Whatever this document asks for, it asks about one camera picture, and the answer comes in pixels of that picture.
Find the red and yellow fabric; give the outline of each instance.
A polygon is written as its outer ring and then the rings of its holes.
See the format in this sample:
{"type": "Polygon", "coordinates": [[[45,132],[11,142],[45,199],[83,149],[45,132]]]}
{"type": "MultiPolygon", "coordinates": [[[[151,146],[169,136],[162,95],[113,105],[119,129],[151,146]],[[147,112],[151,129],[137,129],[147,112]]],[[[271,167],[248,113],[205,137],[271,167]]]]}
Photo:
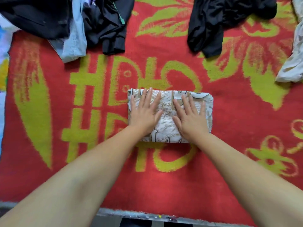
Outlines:
{"type": "MultiPolygon", "coordinates": [[[[15,34],[0,200],[20,201],[126,127],[127,90],[150,86],[212,94],[212,132],[303,189],[303,87],[275,83],[297,25],[291,0],[278,0],[269,22],[251,16],[226,31],[221,56],[211,59],[187,47],[192,4],[136,0],[124,54],[106,57],[97,47],[66,65],[46,40],[15,34]]],[[[138,143],[102,207],[254,225],[214,165],[190,144],[138,143]]]]}

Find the right arm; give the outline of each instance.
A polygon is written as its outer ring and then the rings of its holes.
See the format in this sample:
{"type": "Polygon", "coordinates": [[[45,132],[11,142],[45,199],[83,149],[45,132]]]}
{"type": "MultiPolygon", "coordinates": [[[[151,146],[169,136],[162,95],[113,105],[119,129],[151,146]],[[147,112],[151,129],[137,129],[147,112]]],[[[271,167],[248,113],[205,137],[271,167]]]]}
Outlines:
{"type": "Polygon", "coordinates": [[[180,133],[210,158],[256,225],[303,226],[302,190],[208,133],[205,103],[200,114],[191,96],[189,102],[183,96],[185,110],[174,103],[180,133]]]}

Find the black pants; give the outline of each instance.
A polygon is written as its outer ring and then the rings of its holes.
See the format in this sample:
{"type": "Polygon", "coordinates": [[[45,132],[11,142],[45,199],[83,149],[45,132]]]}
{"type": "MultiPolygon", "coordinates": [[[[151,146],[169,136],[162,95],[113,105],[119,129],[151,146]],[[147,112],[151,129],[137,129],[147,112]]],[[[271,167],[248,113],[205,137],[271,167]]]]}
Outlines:
{"type": "MultiPolygon", "coordinates": [[[[140,220],[140,219],[130,219],[122,218],[120,227],[151,227],[152,221],[150,220],[140,220]]],[[[164,227],[192,227],[193,225],[175,223],[175,222],[164,222],[164,227]]]]}

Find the person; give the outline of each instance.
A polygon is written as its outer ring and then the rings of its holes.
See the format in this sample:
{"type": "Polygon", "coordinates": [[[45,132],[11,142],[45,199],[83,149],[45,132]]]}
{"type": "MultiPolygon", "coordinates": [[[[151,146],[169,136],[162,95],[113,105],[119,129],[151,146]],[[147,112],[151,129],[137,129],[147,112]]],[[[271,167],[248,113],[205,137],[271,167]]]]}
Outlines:
{"type": "MultiPolygon", "coordinates": [[[[134,145],[149,134],[161,117],[159,93],[151,103],[145,89],[136,108],[130,103],[129,125],[82,154],[0,218],[1,227],[87,227],[114,184],[134,145]]],[[[208,132],[205,103],[198,114],[193,99],[174,102],[181,135],[199,147],[221,173],[255,224],[303,226],[303,192],[208,132]]]]}

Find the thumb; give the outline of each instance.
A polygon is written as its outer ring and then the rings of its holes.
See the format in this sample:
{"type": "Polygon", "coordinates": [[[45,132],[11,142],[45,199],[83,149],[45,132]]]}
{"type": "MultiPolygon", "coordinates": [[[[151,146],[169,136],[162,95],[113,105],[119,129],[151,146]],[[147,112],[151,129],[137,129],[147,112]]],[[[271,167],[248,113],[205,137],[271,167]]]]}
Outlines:
{"type": "Polygon", "coordinates": [[[173,116],[172,120],[176,124],[177,128],[179,129],[179,131],[181,131],[182,123],[181,123],[181,120],[179,119],[179,117],[178,116],[173,116]]]}
{"type": "Polygon", "coordinates": [[[157,112],[157,114],[155,115],[155,122],[156,122],[156,124],[159,122],[162,113],[163,113],[163,111],[162,111],[162,110],[159,110],[159,111],[157,112]]]}

